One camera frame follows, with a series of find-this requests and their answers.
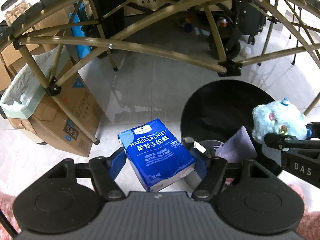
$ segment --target plastic jar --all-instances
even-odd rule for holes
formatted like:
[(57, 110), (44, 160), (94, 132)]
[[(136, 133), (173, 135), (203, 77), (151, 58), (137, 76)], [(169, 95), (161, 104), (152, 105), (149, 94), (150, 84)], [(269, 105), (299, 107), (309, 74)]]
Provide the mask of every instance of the plastic jar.
[(2, 6), (1, 11), (4, 19), (10, 26), (15, 19), (29, 8), (27, 0), (7, 0)]

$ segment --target blue circle logo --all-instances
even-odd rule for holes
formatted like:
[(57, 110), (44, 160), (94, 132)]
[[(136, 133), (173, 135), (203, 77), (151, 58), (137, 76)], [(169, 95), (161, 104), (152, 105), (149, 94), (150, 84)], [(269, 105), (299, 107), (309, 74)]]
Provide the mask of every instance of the blue circle logo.
[(170, 144), (171, 144), (171, 146), (173, 148), (178, 148), (178, 147), (180, 147), (182, 145), (177, 139), (176, 140), (172, 140)]

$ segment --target purple cloth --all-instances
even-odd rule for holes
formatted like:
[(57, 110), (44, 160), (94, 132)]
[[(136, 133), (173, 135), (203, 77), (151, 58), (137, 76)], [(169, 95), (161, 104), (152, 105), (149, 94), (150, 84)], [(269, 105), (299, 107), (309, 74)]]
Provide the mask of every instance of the purple cloth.
[(240, 128), (222, 147), (216, 150), (216, 156), (228, 163), (242, 163), (245, 159), (256, 158), (257, 152), (244, 126)]

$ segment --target blue box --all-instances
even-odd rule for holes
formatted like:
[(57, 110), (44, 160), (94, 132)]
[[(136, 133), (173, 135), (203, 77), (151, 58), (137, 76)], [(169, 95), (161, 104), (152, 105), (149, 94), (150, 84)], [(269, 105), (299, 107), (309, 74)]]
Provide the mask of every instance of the blue box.
[(195, 158), (159, 119), (118, 138), (146, 191), (157, 192), (194, 170)]

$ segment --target blue triangle logo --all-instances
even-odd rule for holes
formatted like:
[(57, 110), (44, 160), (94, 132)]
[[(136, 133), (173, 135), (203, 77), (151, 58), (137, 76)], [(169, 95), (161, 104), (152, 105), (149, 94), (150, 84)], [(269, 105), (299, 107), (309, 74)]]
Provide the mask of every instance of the blue triangle logo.
[(72, 88), (84, 88), (85, 86), (83, 85), (82, 81), (80, 78), (77, 78), (75, 83), (73, 84)]

